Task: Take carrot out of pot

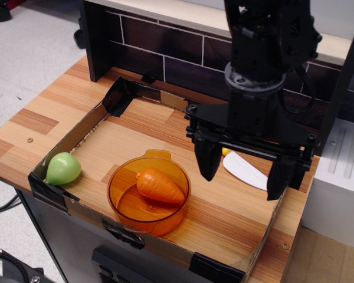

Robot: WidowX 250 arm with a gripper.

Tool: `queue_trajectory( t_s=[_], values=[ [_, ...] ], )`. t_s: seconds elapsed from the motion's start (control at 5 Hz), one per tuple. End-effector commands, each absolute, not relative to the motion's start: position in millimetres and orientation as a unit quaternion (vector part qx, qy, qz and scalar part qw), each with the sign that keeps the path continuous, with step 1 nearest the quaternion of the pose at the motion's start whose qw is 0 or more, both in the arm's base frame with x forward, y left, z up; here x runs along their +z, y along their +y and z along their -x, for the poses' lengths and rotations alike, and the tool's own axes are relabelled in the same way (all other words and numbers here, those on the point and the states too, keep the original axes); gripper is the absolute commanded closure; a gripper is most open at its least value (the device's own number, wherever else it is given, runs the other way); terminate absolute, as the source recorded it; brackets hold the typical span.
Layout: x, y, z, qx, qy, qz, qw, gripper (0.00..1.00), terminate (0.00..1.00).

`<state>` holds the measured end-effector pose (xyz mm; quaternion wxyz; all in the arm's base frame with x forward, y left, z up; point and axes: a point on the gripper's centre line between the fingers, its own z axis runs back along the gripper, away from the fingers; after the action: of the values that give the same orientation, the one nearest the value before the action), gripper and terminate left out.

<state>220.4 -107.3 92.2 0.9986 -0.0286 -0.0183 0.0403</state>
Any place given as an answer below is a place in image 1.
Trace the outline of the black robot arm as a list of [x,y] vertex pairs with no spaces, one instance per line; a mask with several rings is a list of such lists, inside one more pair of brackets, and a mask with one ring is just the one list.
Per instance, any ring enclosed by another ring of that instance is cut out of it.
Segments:
[[295,71],[312,97],[316,88],[303,64],[317,57],[322,36],[314,28],[309,1],[225,1],[232,36],[225,82],[227,103],[186,108],[187,136],[194,143],[199,171],[215,176],[223,148],[272,161],[267,198],[286,188],[298,189],[310,170],[320,139],[289,120],[311,106],[289,107],[284,98],[286,75]]

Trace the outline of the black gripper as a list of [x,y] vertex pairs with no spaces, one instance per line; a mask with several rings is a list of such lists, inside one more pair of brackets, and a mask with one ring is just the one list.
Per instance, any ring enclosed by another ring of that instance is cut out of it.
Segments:
[[255,81],[231,65],[225,68],[230,96],[224,104],[191,104],[186,109],[187,136],[194,143],[199,171],[211,181],[220,164],[222,147],[272,160],[267,200],[277,200],[287,187],[298,189],[296,163],[309,165],[320,139],[290,121],[279,96],[286,76]]

